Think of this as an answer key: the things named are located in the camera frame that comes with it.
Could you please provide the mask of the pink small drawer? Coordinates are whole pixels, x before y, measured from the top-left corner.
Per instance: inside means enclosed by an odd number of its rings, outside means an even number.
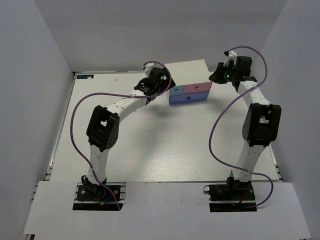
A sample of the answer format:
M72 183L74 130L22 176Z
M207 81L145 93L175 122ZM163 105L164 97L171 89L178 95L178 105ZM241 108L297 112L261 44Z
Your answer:
M192 93L202 93L209 92L212 86L212 82L201 82L194 84L186 84L184 86L183 93L184 94L192 94Z

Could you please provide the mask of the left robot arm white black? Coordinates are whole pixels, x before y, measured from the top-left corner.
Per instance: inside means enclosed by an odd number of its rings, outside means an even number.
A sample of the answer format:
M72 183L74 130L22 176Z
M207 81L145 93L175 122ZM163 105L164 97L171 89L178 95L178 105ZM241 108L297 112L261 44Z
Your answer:
M138 82L130 97L122 98L107 107L98 105L92 112L86 130L90 147L90 167L81 182L96 200L103 198L106 193L103 184L107 180L107 158L110 149L118 140L121 121L153 101L156 95L176 85L165 68L149 65L144 70L147 77Z

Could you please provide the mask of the white drawer organizer box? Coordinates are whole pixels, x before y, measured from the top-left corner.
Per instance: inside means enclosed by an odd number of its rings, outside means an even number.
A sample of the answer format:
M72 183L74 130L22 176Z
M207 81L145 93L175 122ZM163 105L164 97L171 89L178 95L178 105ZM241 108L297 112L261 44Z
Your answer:
M210 72L204 59L166 63L175 86L210 82Z

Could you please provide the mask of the blue wide drawer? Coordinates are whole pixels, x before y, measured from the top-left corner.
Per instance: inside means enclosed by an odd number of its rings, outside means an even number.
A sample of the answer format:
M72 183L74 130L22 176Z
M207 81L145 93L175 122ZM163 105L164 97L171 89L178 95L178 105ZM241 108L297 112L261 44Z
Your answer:
M188 94L180 94L180 95L172 95L169 97L168 103L170 105L175 104L185 104L192 103L198 101L205 101L208 98L209 91L206 92L198 92L198 93L188 93Z

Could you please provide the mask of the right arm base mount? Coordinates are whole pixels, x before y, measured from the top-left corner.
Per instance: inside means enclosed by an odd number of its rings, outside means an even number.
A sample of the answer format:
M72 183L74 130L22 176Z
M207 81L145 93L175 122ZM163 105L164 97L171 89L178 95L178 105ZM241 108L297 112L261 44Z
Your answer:
M231 189L227 184L207 184L203 192L209 195L211 213L256 212L256 198L252 185L248 189Z

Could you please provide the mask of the light blue small drawer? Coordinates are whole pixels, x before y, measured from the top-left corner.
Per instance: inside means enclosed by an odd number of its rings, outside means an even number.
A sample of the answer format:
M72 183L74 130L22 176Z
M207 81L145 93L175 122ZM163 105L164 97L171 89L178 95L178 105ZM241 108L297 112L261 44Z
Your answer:
M176 85L169 90L170 96L182 95L184 93L184 85Z

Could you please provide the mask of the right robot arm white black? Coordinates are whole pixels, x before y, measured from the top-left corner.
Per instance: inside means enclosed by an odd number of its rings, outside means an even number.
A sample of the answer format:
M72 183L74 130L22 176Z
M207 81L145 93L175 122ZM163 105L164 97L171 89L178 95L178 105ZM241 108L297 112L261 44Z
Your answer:
M233 200L248 191L260 155L277 138L282 113L282 108L268 101L256 78L250 76L251 65L251 57L230 51L209 77L216 84L231 83L248 107L242 126L242 151L225 187L226 195Z

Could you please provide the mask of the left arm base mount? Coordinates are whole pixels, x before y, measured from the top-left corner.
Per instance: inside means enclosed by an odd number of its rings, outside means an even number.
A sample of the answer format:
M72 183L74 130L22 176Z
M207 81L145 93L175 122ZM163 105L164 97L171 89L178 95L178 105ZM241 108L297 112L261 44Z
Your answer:
M118 202L115 202L112 194L105 188L102 193L94 196L82 183L76 187L73 201L73 211L119 211L122 209L126 197L126 183L108 183L107 186L112 190Z

